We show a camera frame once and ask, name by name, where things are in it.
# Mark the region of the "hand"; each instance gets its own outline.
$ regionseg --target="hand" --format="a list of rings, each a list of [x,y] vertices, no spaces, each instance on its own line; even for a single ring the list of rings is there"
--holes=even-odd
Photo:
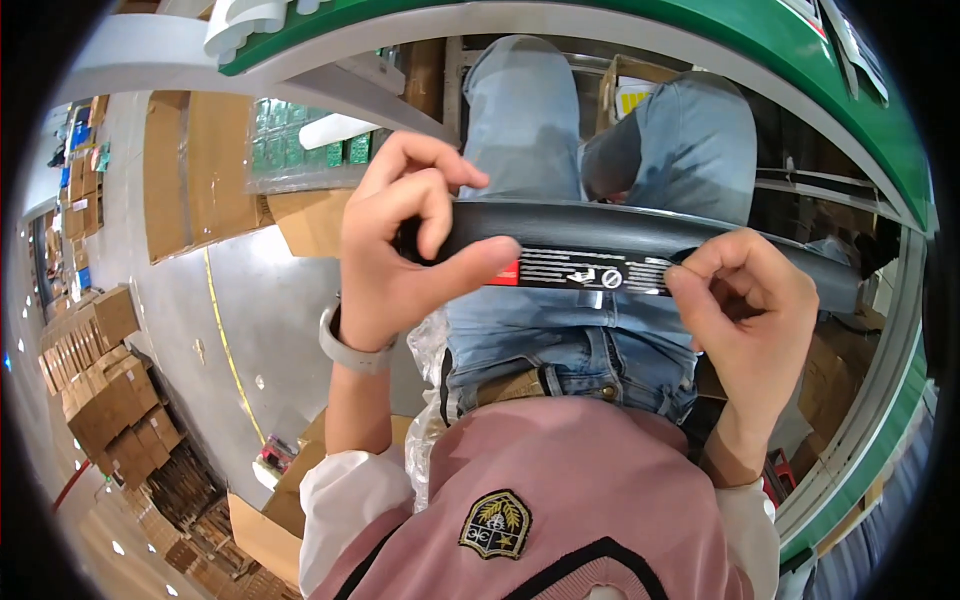
[[[422,218],[417,237],[427,259],[450,233],[450,192],[486,187],[490,178],[438,139],[409,132],[390,136],[347,202],[341,233],[340,338],[365,352],[382,349],[400,331],[449,300],[484,285],[516,260],[510,237],[474,242],[434,267],[396,253],[393,240],[404,220]]]
[[[769,436],[810,347],[820,304],[813,280],[747,228],[708,240],[664,278],[737,422]],[[732,317],[743,309],[752,316]]]

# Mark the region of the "smartwatch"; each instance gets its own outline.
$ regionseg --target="smartwatch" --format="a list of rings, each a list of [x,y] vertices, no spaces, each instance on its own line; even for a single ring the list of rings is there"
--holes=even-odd
[[[328,306],[320,317],[320,348],[330,359],[351,371],[377,374],[390,366],[396,337],[379,352],[361,352],[345,345],[340,336],[340,302]]]

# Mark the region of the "light blue jeans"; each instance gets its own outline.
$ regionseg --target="light blue jeans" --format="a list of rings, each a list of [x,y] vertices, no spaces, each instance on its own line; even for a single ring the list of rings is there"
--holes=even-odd
[[[464,94],[464,156],[491,183],[460,198],[585,201],[629,189],[626,204],[747,222],[756,130],[722,77],[688,72],[661,84],[583,147],[569,64],[542,39],[500,38],[470,69]],[[593,396],[677,423],[696,398],[697,358],[670,298],[488,286],[451,302],[447,320],[446,384],[460,413],[476,407],[484,382],[531,367],[543,367],[552,396]]]

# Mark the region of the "pink sweater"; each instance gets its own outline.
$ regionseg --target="pink sweater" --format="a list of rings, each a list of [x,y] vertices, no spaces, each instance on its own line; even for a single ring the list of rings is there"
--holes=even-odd
[[[434,446],[428,508],[374,520],[311,600],[753,598],[684,447],[666,420],[595,399],[478,409]]]

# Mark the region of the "embroidered badge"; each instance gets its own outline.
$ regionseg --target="embroidered badge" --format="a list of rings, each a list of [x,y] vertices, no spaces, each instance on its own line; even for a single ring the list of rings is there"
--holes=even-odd
[[[533,519],[530,510],[510,490],[490,492],[473,503],[458,545],[473,548],[480,558],[520,558]]]

